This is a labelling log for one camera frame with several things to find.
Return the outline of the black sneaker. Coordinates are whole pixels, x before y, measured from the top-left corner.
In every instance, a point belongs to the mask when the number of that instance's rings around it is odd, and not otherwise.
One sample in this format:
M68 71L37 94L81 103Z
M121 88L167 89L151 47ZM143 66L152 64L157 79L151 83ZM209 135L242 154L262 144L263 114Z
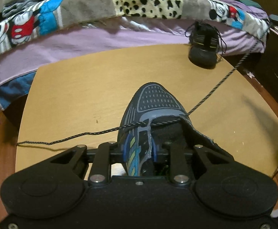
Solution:
M231 154L193 126L176 97L159 83L141 86L124 112L117 141L124 151L129 176L152 176L153 151L165 141L183 148L203 145L228 158Z
M189 39L189 60L198 67L214 69L226 52L227 45L219 30L206 22L195 21L185 31Z

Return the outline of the folded purple blanket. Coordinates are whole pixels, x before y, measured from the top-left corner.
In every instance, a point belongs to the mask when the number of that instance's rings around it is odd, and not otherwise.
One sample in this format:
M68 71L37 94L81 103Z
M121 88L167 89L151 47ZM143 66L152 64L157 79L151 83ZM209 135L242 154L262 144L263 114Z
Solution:
M228 4L231 4L243 11L259 18L259 19L268 19L267 13L264 9L255 1L252 0L219 0Z

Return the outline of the purple bed sheet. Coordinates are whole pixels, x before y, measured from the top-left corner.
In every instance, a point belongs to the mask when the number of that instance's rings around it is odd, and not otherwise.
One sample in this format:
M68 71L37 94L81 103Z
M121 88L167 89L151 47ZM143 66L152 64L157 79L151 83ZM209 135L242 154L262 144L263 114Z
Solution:
M192 19L116 17L41 36L0 55L0 86L40 66L120 48L185 44Z

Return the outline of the cartoon patchwork blanket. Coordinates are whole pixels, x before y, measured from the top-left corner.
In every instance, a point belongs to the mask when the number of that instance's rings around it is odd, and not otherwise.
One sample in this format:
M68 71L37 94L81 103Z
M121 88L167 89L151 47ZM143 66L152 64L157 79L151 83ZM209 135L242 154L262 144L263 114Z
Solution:
M113 17L224 23L261 38L268 21L218 0L44 0L0 22L0 55L38 37Z

